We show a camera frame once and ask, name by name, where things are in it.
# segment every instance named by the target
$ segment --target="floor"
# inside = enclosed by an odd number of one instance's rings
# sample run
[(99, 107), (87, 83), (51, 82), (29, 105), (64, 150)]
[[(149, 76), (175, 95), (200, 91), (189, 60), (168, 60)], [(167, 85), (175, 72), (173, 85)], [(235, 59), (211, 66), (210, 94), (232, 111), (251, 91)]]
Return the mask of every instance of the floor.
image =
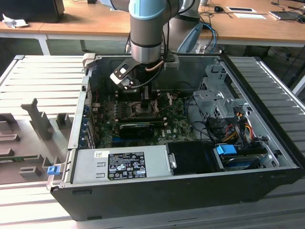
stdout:
[[(116, 41), (85, 41), (88, 52), (98, 54), (120, 54), (124, 51), (125, 42)], [(49, 50), (51, 55), (83, 55), (81, 51), (80, 41), (77, 40), (48, 40)], [(232, 56), (243, 56), (245, 46), (225, 45), (219, 46), (219, 49), (225, 50), (225, 53)], [(263, 61), (268, 67), (278, 76), (283, 77), (288, 67), (294, 61), (295, 57), (300, 53), (302, 48), (285, 48), (271, 47), (268, 55), (263, 58)], [(260, 55), (265, 51), (265, 47), (253, 47), (252, 53), (255, 56)], [(23, 55), (42, 55), (39, 43), (35, 39), (0, 39), (0, 75), (4, 72), (13, 57), (17, 54)], [(288, 83), (291, 75), (305, 61), (305, 52), (295, 61), (294, 65), (286, 73), (284, 83)], [(300, 94), (300, 99), (305, 99), (305, 92)]]

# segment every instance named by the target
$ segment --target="printed label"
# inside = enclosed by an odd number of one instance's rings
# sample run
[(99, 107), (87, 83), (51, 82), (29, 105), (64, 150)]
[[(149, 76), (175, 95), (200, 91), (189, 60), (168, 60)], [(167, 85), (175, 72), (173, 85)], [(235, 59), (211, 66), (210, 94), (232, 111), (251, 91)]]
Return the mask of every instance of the printed label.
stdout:
[(108, 165), (109, 180), (146, 177), (144, 152), (109, 154)]
[(94, 158), (108, 157), (109, 151), (95, 151)]

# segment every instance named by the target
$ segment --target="table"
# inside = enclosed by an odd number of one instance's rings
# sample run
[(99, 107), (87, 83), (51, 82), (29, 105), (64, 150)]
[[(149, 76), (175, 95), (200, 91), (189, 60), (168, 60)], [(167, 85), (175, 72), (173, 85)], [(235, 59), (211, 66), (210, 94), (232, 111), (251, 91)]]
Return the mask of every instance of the table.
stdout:
[[(269, 0), (213, 0), (214, 4), (220, 4), (225, 12), (229, 12), (233, 18), (225, 13), (215, 13), (211, 18), (213, 28), (218, 32), (219, 44), (237, 45), (262, 45), (262, 46), (290, 46), (303, 47), (305, 44), (305, 25), (297, 21), (276, 21), (276, 18), (269, 11), (281, 11), (278, 6), (270, 4)], [(280, 1), (281, 6), (288, 9), (288, 6), (301, 7), (302, 4), (293, 1)], [(214, 13), (214, 5), (199, 7), (199, 11)], [(237, 18), (226, 7), (253, 8), (263, 19)], [(202, 16), (205, 22), (208, 17)]]
[[(110, 11), (99, 2), (87, 4), (87, 1), (63, 0), (65, 14), (56, 24), (30, 22), (26, 28), (11, 29), (0, 25), (0, 37), (33, 38), (40, 43), (44, 55), (49, 55), (48, 39), (125, 41), (130, 31), (130, 20), (127, 12)], [(250, 7), (258, 13), (268, 13), (270, 10), (281, 10), (271, 5), (268, 0), (213, 0), (225, 11), (226, 6)], [(301, 3), (281, 1), (284, 7), (302, 6)], [(205, 10), (214, 10), (214, 6)], [(265, 45), (302, 47), (305, 44), (305, 25), (296, 21), (276, 21), (271, 15), (264, 15), (266, 20), (239, 19), (233, 14), (232, 19), (227, 14), (214, 14), (212, 25), (218, 31), (219, 44)], [(211, 38), (209, 31), (200, 35), (201, 42)]]

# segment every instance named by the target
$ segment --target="computer case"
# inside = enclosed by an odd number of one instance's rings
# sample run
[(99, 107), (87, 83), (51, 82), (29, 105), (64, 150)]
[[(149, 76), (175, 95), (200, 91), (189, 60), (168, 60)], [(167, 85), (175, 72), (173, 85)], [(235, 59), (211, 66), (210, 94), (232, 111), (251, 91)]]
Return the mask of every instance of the computer case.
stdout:
[(1, 0), (0, 18), (2, 14), (13, 19), (25, 21), (41, 21), (57, 23), (63, 15), (62, 0)]

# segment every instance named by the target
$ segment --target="paper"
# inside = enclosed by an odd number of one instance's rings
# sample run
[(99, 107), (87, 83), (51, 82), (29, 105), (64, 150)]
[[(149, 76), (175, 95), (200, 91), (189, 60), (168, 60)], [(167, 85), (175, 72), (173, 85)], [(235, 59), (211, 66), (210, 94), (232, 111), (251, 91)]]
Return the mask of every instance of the paper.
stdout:
[(23, 19), (15, 20), (15, 19), (6, 17), (4, 14), (3, 14), (2, 22), (4, 24), (6, 24), (8, 27), (11, 27), (13, 29), (15, 29), (16, 27), (24, 27), (24, 26), (28, 26), (29, 25)]
[(263, 15), (260, 15), (260, 14), (234, 13), (234, 15), (238, 18), (266, 19)]

